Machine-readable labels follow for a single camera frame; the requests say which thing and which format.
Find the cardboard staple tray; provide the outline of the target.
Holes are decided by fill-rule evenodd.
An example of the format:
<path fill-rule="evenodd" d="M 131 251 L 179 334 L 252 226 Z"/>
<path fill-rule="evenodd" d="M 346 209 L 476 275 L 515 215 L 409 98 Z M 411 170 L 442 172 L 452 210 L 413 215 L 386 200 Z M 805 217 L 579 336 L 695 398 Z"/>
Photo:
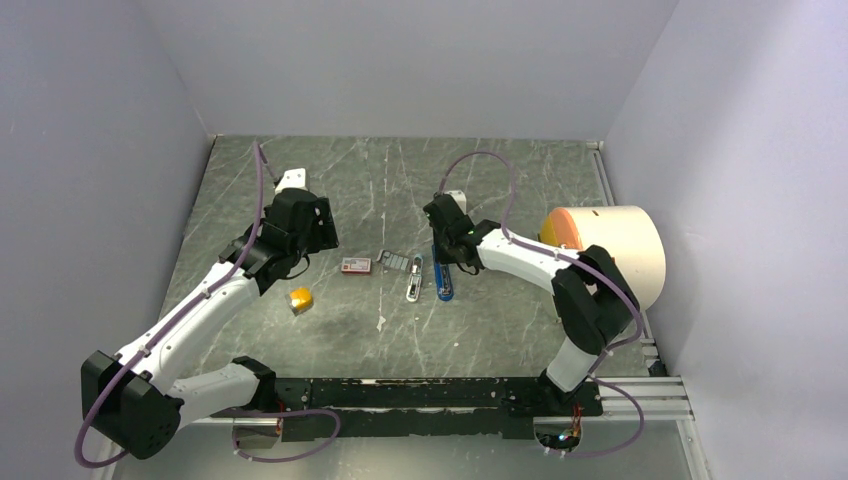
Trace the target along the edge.
<path fill-rule="evenodd" d="M 410 273 L 413 260 L 410 257 L 382 249 L 377 256 L 376 261 L 386 269 L 394 269 L 406 273 Z"/>

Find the red white staple box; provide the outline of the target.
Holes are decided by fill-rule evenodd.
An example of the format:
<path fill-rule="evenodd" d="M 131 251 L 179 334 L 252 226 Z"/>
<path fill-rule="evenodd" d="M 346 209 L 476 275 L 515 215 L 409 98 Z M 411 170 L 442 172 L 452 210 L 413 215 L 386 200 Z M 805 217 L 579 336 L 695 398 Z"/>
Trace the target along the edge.
<path fill-rule="evenodd" d="M 344 275 L 370 275 L 372 260 L 360 257 L 344 257 L 340 270 Z"/>

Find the small white light-blue stapler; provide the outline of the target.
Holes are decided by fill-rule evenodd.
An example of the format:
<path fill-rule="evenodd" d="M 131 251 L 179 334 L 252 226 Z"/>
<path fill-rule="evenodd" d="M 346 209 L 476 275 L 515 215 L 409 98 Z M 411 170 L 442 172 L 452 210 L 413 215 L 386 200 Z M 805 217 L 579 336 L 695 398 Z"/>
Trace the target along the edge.
<path fill-rule="evenodd" d="M 417 302 L 420 297 L 423 264 L 424 259 L 420 254 L 415 255 L 411 260 L 410 275 L 405 293 L 405 298 L 410 303 Z"/>

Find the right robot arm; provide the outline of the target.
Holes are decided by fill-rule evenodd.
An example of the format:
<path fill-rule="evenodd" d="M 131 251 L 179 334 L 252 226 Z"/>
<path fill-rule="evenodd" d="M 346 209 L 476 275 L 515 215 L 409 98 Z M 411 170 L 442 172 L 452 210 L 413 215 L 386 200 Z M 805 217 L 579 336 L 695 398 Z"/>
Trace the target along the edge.
<path fill-rule="evenodd" d="M 539 398 L 548 412 L 565 413 L 603 359 L 640 337 L 639 300 L 606 249 L 557 249 L 501 223 L 474 223 L 446 193 L 435 195 L 423 212 L 440 262 L 470 268 L 474 275 L 486 269 L 510 274 L 551 295 L 565 339 L 543 371 L 547 381 Z"/>

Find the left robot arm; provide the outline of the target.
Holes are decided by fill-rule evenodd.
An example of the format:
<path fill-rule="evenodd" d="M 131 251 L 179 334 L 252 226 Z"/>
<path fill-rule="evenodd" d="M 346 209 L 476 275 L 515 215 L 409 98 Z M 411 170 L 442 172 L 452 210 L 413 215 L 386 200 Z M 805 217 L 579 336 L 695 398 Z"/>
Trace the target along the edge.
<path fill-rule="evenodd" d="M 251 357 L 237 357 L 208 374 L 180 374 L 275 282 L 293 279 L 300 262 L 338 245 L 328 198 L 284 188 L 270 205 L 258 205 L 253 223 L 176 307 L 117 353 L 96 351 L 83 362 L 83 427 L 143 460 L 209 415 L 229 409 L 254 416 L 281 412 L 275 372 Z"/>

